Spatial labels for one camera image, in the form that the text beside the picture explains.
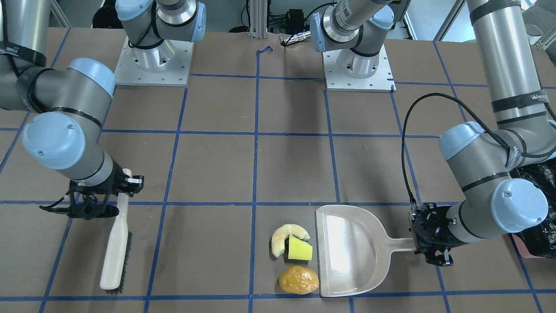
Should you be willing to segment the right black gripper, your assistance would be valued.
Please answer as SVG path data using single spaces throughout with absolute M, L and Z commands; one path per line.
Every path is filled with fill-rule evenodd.
M 137 194 L 143 187 L 144 176 L 131 176 L 114 163 L 109 177 L 97 186 L 79 186 L 71 181 L 68 190 L 71 201 L 69 207 L 40 206 L 40 209 L 84 220 L 112 218 L 119 215 L 119 209 L 109 204 L 110 195 Z

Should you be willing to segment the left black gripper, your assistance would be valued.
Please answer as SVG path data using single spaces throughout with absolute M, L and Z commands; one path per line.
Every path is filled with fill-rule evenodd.
M 447 239 L 446 215 L 450 206 L 437 203 L 412 203 L 409 210 L 410 231 L 412 232 L 416 254 L 425 254 L 428 264 L 453 266 L 450 255 L 450 239 Z

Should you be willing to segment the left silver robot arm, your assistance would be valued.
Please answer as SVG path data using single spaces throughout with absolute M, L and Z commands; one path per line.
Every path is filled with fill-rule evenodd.
M 367 79 L 379 62 L 379 43 L 393 26 L 391 0 L 340 0 L 323 16 L 311 17 L 311 37 L 318 52 L 340 50 L 338 65 L 356 79 Z M 555 121 L 530 51 L 520 0 L 467 0 L 480 58 L 489 85 L 497 130 L 490 130 L 461 100 L 430 93 L 406 113 L 400 147 L 401 168 L 410 200 L 411 238 L 373 235 L 377 257 L 415 251 L 427 263 L 451 266 L 452 248 L 518 233 L 543 222 L 549 205 L 544 192 L 510 171 L 555 158 Z M 453 206 L 418 203 L 405 169 L 409 115 L 419 101 L 444 97 L 467 110 L 475 121 L 461 123 L 439 137 L 443 159 L 465 200 Z

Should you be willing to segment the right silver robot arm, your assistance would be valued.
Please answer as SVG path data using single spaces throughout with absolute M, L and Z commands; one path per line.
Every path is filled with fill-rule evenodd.
M 206 7 L 198 0 L 117 0 L 127 45 L 115 71 L 103 63 L 74 59 L 67 70 L 47 67 L 48 0 L 1 2 L 1 109 L 35 117 L 22 131 L 24 148 L 46 168 L 69 179 L 59 202 L 42 210 L 69 218 L 123 219 L 128 198 L 143 176 L 123 169 L 99 145 L 116 85 L 185 85 L 191 49 L 203 40 Z

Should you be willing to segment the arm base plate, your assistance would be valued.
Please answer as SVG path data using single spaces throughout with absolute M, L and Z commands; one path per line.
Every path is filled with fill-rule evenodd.
M 322 63 L 329 91 L 393 93 L 397 89 L 384 45 L 371 57 L 350 49 L 323 52 Z
M 165 40 L 150 50 L 129 47 L 125 39 L 117 62 L 117 85 L 142 87 L 186 87 L 194 44 Z

